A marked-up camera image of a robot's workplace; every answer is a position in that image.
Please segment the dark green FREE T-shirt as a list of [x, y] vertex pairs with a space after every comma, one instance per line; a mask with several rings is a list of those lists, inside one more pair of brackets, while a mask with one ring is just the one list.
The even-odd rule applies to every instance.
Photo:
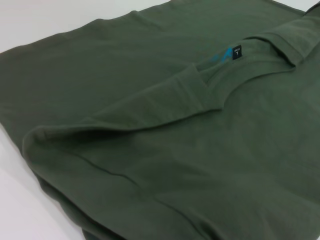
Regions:
[[320, 1], [171, 0], [12, 48], [0, 124], [86, 240], [318, 240]]

